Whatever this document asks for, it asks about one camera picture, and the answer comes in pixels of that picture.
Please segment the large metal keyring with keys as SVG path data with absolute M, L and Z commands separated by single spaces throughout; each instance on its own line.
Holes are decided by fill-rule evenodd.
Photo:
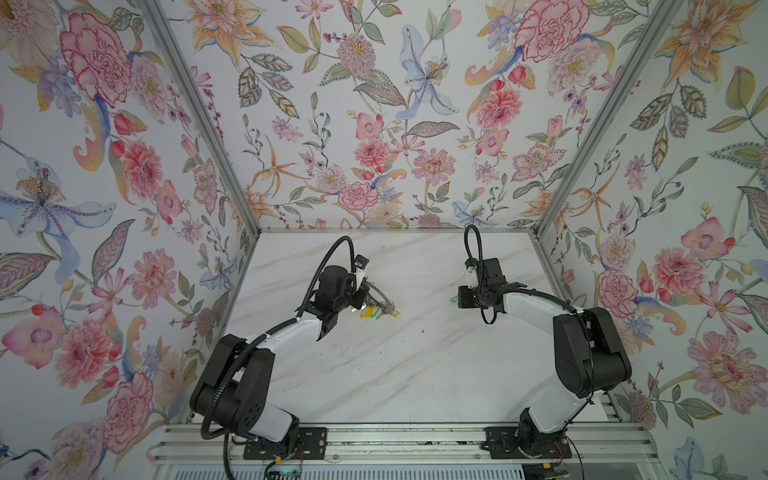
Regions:
M 360 311 L 360 317 L 368 319 L 379 319 L 383 316 L 399 317 L 400 312 L 397 310 L 395 302 L 373 282 L 368 282 L 370 290 L 367 297 L 367 306 L 364 310 Z

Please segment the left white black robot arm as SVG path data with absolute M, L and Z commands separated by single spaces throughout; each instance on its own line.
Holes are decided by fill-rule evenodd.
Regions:
M 343 310 L 364 307 L 367 263 L 358 256 L 349 270 L 324 267 L 318 288 L 295 317 L 251 340 L 227 334 L 218 341 L 190 398 L 190 408 L 202 416 L 204 440 L 238 436 L 281 457 L 296 450 L 299 419 L 268 399 L 274 366 L 323 339 Z

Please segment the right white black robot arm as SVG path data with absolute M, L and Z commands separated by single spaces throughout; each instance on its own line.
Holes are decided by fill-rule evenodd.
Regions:
M 496 258 L 465 261 L 466 283 L 458 289 L 461 309 L 490 310 L 491 325 L 512 314 L 553 340 L 557 382 L 523 409 L 510 445 L 536 458 L 565 439 L 568 427 L 597 392 L 627 381 L 632 366 L 612 315 L 601 307 L 578 308 L 552 294 L 510 283 Z

